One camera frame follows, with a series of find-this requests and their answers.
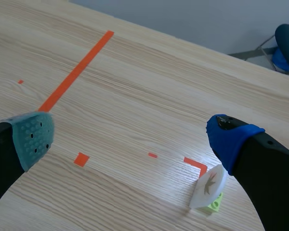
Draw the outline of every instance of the white object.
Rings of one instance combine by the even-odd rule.
[[[227,171],[217,165],[198,179],[189,204],[190,208],[201,208],[210,205],[221,194],[227,179]]]

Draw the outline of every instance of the teal gripper pad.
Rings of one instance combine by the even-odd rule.
[[[1,122],[12,125],[15,150],[23,170],[27,172],[53,143],[54,124],[51,114],[32,112]]]

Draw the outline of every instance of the wood grain surface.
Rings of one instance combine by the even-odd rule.
[[[199,169],[183,159],[219,163],[216,113],[289,148],[289,76],[61,0],[0,0],[0,119],[39,108],[108,30],[51,110],[52,148],[0,200],[0,230],[263,230],[232,177],[219,213],[189,210]]]

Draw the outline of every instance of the orange tape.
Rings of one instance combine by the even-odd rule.
[[[200,168],[200,175],[199,177],[201,177],[203,174],[205,174],[208,170],[208,167],[202,163],[197,162],[196,160],[192,160],[190,158],[184,157],[184,162],[188,163],[192,166],[198,167]]]
[[[48,112],[57,103],[66,90],[73,84],[77,77],[82,73],[86,66],[92,61],[98,52],[106,45],[106,43],[114,35],[114,32],[107,31],[97,44],[89,51],[89,53],[77,64],[72,72],[63,80],[58,88],[48,97],[38,111]]]
[[[89,157],[83,153],[78,153],[78,156],[74,160],[74,164],[84,167]]]
[[[154,153],[149,153],[148,156],[153,157],[153,158],[157,158],[158,155],[155,155]]]

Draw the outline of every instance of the green lego brick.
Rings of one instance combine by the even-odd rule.
[[[222,198],[223,198],[223,193],[221,192],[221,194],[217,197],[217,199],[215,201],[212,202],[212,204],[205,207],[206,210],[210,211],[212,213],[217,213],[220,210]]]

